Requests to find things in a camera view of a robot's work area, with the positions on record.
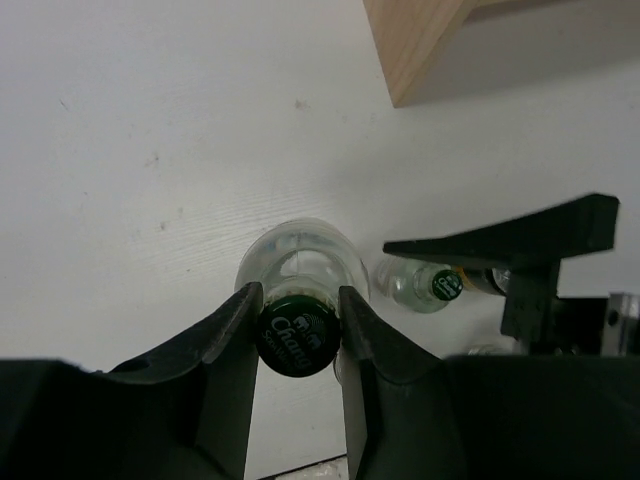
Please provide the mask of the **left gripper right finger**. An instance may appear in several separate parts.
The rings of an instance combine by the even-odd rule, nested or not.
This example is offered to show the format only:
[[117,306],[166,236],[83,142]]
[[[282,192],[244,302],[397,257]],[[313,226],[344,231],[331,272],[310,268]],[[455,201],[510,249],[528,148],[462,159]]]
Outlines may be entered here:
[[446,364],[339,291],[340,383],[352,479],[464,479]]

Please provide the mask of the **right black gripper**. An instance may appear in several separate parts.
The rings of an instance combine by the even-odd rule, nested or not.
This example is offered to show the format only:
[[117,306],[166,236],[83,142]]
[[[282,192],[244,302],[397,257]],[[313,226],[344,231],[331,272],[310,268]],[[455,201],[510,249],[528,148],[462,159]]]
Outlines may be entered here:
[[639,296],[560,297],[559,260],[614,248],[619,199],[589,194],[440,238],[386,242],[400,258],[511,269],[501,333],[529,355],[639,354]]

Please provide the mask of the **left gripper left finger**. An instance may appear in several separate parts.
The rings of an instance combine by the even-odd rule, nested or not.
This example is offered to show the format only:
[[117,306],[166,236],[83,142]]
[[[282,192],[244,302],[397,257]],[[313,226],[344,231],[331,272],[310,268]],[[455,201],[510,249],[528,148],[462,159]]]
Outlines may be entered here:
[[250,282],[214,313],[127,360],[106,378],[174,398],[177,440],[224,479],[242,479],[258,354],[253,329],[263,288]]

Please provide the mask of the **clear soda bottle back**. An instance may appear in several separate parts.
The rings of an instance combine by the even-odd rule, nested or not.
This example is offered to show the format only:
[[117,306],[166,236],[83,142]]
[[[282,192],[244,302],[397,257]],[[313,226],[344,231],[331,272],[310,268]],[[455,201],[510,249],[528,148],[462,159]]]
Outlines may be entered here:
[[331,364],[341,343],[339,289],[370,298],[369,275],[356,247],[315,219],[284,222],[260,236],[239,265],[235,287],[258,282],[263,307],[255,344],[264,363],[293,378]]

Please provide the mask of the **clear soda bottle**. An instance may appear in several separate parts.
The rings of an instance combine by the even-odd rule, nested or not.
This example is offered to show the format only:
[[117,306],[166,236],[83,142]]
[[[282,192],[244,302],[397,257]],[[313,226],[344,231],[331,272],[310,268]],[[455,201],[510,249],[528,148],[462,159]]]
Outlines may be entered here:
[[444,309],[463,290],[460,275],[449,265],[391,256],[378,264],[373,282],[396,305],[421,314]]
[[341,343],[339,289],[370,298],[369,275],[356,247],[315,219],[284,222],[260,236],[239,265],[235,287],[258,282],[263,307],[255,344],[264,363],[293,378],[331,364]]

